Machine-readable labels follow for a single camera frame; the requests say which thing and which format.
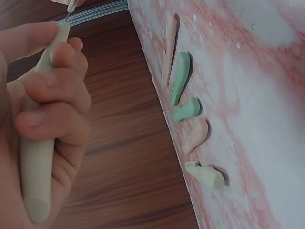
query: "green clay piece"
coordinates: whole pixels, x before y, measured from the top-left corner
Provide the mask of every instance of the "green clay piece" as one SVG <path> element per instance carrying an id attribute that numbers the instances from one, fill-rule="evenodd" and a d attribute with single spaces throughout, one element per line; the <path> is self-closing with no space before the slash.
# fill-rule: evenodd
<path id="1" fill-rule="evenodd" d="M 186 104 L 177 107 L 173 119 L 175 122 L 180 122 L 183 119 L 194 118 L 199 115 L 200 107 L 199 99 L 192 97 Z"/>
<path id="2" fill-rule="evenodd" d="M 178 55 L 178 64 L 176 71 L 176 78 L 173 83 L 170 103 L 172 106 L 177 106 L 183 92 L 187 77 L 190 72 L 191 58 L 186 52 L 181 52 Z"/>

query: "hand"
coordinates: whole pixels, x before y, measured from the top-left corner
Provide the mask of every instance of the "hand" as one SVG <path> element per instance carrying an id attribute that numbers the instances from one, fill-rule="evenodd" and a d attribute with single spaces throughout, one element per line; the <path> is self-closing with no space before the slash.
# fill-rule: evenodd
<path id="1" fill-rule="evenodd" d="M 52 50 L 56 69 L 29 71 L 6 83 L 7 65 L 46 47 L 57 32 L 54 22 L 26 24 L 0 31 L 0 228 L 45 229 L 59 213 L 86 148 L 88 125 L 83 115 L 91 97 L 83 82 L 87 60 L 82 41 L 71 38 Z M 42 105 L 23 111 L 26 95 Z M 42 225 L 29 219 L 21 193 L 19 142 L 55 138 L 51 181 L 51 213 Z"/>
<path id="2" fill-rule="evenodd" d="M 51 0 L 53 2 L 57 2 L 57 3 L 61 3 L 61 4 L 65 4 L 65 5 L 69 5 L 71 0 Z M 77 6 L 82 5 L 86 0 L 79 0 L 77 3 Z"/>

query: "beige clay piece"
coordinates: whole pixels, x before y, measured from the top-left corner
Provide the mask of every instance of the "beige clay piece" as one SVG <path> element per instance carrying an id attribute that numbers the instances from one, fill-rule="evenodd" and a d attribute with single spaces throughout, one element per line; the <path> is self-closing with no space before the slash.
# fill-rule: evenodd
<path id="1" fill-rule="evenodd" d="M 223 175 L 211 166 L 201 166 L 197 161 L 188 161 L 185 163 L 185 169 L 199 182 L 208 185 L 213 189 L 217 190 L 224 188 Z"/>
<path id="2" fill-rule="evenodd" d="M 162 84 L 168 86 L 172 71 L 172 60 L 175 49 L 177 20 L 170 15 L 166 24 L 166 50 L 163 51 Z"/>
<path id="3" fill-rule="evenodd" d="M 59 30 L 52 43 L 45 49 L 35 71 L 47 72 L 53 69 L 51 50 L 59 42 L 67 42 L 70 26 L 59 25 Z M 27 109 L 39 107 L 28 98 Z M 43 223 L 51 209 L 51 171 L 54 152 L 54 139 L 34 142 L 21 139 L 20 173 L 22 194 L 25 208 L 34 223 Z"/>
<path id="4" fill-rule="evenodd" d="M 195 128 L 191 131 L 190 135 L 182 145 L 182 150 L 185 154 L 192 152 L 197 146 L 205 141 L 209 131 L 209 125 L 207 121 L 200 118 L 196 122 Z"/>

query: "light yellow clay piece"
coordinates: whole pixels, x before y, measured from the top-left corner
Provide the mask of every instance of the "light yellow clay piece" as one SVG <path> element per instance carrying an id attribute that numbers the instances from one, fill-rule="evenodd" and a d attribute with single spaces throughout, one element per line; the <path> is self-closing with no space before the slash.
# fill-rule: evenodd
<path id="1" fill-rule="evenodd" d="M 210 186 L 213 189 L 224 188 L 224 177 L 221 172 L 211 166 L 200 166 L 197 161 L 188 161 L 185 163 L 186 171 L 194 176 L 201 183 Z"/>
<path id="2" fill-rule="evenodd" d="M 203 118 L 198 119 L 195 128 L 191 131 L 190 135 L 182 145 L 182 150 L 185 154 L 192 152 L 199 146 L 208 135 L 209 125 Z"/>

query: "metal tip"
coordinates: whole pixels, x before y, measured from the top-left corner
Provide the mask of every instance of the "metal tip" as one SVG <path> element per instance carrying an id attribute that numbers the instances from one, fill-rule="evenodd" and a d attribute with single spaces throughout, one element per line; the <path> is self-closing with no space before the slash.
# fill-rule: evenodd
<path id="1" fill-rule="evenodd" d="M 68 21 L 68 17 L 70 16 L 70 13 L 68 13 L 67 17 L 66 17 L 66 20 L 65 20 L 65 23 Z"/>

